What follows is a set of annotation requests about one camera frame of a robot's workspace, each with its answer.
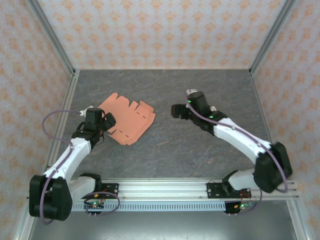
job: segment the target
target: patterned wall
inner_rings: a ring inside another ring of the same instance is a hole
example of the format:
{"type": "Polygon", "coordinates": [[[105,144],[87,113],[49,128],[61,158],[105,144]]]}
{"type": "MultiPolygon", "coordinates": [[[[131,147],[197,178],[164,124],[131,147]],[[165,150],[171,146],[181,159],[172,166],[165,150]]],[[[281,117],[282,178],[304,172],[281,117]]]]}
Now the patterned wall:
{"type": "Polygon", "coordinates": [[[50,144],[42,119],[61,107],[70,75],[26,0],[0,2],[0,30],[0,239],[11,240],[50,144]]]}
{"type": "Polygon", "coordinates": [[[40,0],[75,68],[248,69],[285,0],[40,0]]]}
{"type": "Polygon", "coordinates": [[[320,8],[300,0],[254,76],[273,140],[289,152],[294,178],[320,236],[320,8]]]}

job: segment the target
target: white wall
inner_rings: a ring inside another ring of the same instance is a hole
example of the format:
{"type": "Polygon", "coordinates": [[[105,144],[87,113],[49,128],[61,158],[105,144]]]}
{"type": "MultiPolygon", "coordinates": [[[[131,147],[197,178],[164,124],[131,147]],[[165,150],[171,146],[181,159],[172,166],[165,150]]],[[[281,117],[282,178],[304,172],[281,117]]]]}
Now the white wall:
{"type": "Polygon", "coordinates": [[[320,2],[299,0],[254,76],[271,137],[289,153],[293,178],[320,236],[320,2]]]}
{"type": "MultiPolygon", "coordinates": [[[[1,1],[0,26],[0,239],[11,240],[45,164],[42,119],[61,107],[70,75],[26,0],[1,1]]],[[[56,120],[46,124],[51,133],[56,120]]]]}
{"type": "Polygon", "coordinates": [[[285,0],[40,0],[75,68],[248,69],[285,0]]]}

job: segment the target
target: gray tabletop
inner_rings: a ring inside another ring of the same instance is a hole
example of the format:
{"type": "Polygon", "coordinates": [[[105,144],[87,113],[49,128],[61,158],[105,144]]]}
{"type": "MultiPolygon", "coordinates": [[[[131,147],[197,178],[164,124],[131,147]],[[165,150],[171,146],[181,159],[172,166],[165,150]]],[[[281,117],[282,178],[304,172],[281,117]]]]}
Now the gray tabletop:
{"type": "MultiPolygon", "coordinates": [[[[171,105],[185,103],[186,89],[203,91],[210,105],[267,140],[247,70],[81,70],[70,109],[98,107],[117,92],[152,106],[155,120],[130,146],[106,137],[82,161],[74,177],[89,172],[103,178],[223,178],[233,170],[252,168],[251,161],[227,142],[190,120],[172,118],[171,105]]],[[[82,121],[69,114],[63,137],[70,139],[82,121]]],[[[62,144],[59,155],[65,148],[62,144]]]]}

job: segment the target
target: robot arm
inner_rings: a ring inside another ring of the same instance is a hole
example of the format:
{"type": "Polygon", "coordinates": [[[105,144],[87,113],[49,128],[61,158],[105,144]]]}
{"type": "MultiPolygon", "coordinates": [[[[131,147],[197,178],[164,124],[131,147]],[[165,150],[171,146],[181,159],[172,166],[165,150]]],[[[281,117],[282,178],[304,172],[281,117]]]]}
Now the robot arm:
{"type": "Polygon", "coordinates": [[[45,191],[43,215],[48,219],[64,221],[70,214],[72,204],[101,185],[99,175],[84,173],[70,183],[71,177],[81,161],[91,152],[103,137],[103,133],[113,127],[116,120],[111,113],[105,114],[100,108],[88,108],[85,121],[72,134],[71,143],[57,162],[42,176],[35,175],[29,184],[29,213],[40,217],[41,195],[45,191]]]}
{"type": "Polygon", "coordinates": [[[272,144],[259,139],[237,126],[227,115],[216,110],[215,107],[210,107],[201,91],[190,89],[187,91],[187,98],[188,104],[172,105],[171,115],[174,118],[192,120],[192,122],[202,130],[233,145],[244,153],[255,165],[254,169],[233,171],[223,179],[222,188],[227,194],[247,188],[260,188],[266,193],[271,193],[283,182],[282,176],[274,161],[264,148],[270,150],[275,156],[286,178],[292,174],[288,154],[283,144],[280,142],[272,144]],[[189,105],[199,115],[208,120],[214,120],[216,123],[211,123],[199,118],[190,110],[189,105]]]}

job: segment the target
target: purple cable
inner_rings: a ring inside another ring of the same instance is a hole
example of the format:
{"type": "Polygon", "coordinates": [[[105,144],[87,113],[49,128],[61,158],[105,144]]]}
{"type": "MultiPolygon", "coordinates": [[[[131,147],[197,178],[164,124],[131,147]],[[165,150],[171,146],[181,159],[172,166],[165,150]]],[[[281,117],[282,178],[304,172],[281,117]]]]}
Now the purple cable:
{"type": "MultiPolygon", "coordinates": [[[[96,194],[111,195],[111,196],[115,197],[115,198],[118,200],[118,205],[117,205],[113,210],[111,210],[111,211],[104,211],[104,212],[102,212],[102,213],[100,213],[100,214],[98,214],[98,215],[96,215],[96,216],[105,216],[105,215],[108,215],[108,214],[112,214],[112,213],[114,213],[114,212],[119,208],[119,206],[120,206],[120,199],[119,199],[119,197],[118,197],[116,194],[114,194],[114,193],[112,193],[112,192],[96,191],[96,192],[91,192],[91,193],[85,195],[85,197],[88,197],[88,196],[91,196],[91,195],[96,195],[96,194]]],[[[86,214],[90,215],[90,212],[88,211],[88,208],[91,207],[92,205],[93,205],[93,203],[91,203],[91,204],[89,204],[89,205],[86,206],[86,208],[85,208],[85,213],[86,213],[86,214]]]]}
{"type": "Polygon", "coordinates": [[[47,135],[49,138],[53,139],[53,140],[57,140],[57,141],[61,141],[64,142],[66,144],[70,145],[70,150],[68,152],[68,154],[65,156],[65,158],[61,161],[61,163],[56,167],[55,170],[52,171],[52,173],[49,175],[49,177],[47,178],[47,180],[45,181],[42,193],[41,193],[41,197],[40,197],[40,221],[42,222],[42,224],[44,225],[49,225],[50,223],[53,222],[53,219],[51,219],[50,221],[45,221],[45,216],[44,216],[44,201],[45,201],[45,194],[46,194],[46,190],[47,187],[49,185],[50,180],[52,179],[52,177],[54,176],[54,174],[57,172],[57,170],[66,162],[66,160],[70,157],[72,151],[73,151],[73,144],[71,141],[69,140],[65,140],[59,137],[55,137],[50,135],[46,128],[45,128],[45,121],[47,120],[48,117],[50,117],[53,114],[57,114],[57,113],[73,113],[73,114],[80,114],[79,111],[74,111],[74,110],[56,110],[53,112],[50,112],[47,116],[44,117],[44,119],[42,120],[42,130],[44,132],[45,135],[47,135]]]}
{"type": "Polygon", "coordinates": [[[280,190],[279,189],[278,191],[281,192],[281,193],[287,193],[288,192],[289,188],[288,188],[288,182],[287,182],[285,173],[282,170],[282,168],[281,168],[279,162],[277,161],[276,157],[273,155],[273,153],[268,148],[266,148],[263,144],[259,143],[259,141],[257,141],[254,137],[252,137],[250,134],[248,134],[247,132],[243,131],[242,129],[237,128],[237,127],[233,127],[233,126],[231,126],[229,124],[225,124],[225,123],[222,123],[222,122],[218,122],[218,121],[214,121],[214,120],[205,118],[204,116],[201,116],[199,113],[197,113],[197,111],[191,106],[191,104],[187,103],[187,106],[189,107],[191,112],[193,112],[198,118],[200,118],[202,120],[205,120],[205,121],[207,121],[209,123],[212,123],[212,124],[221,125],[221,126],[224,126],[224,127],[230,128],[230,129],[234,129],[234,130],[238,131],[239,133],[242,133],[243,135],[245,135],[249,139],[251,139],[255,144],[260,145],[269,154],[271,159],[274,161],[274,164],[278,168],[278,170],[280,172],[280,175],[282,177],[282,181],[283,181],[283,184],[284,184],[284,190],[280,190]]]}

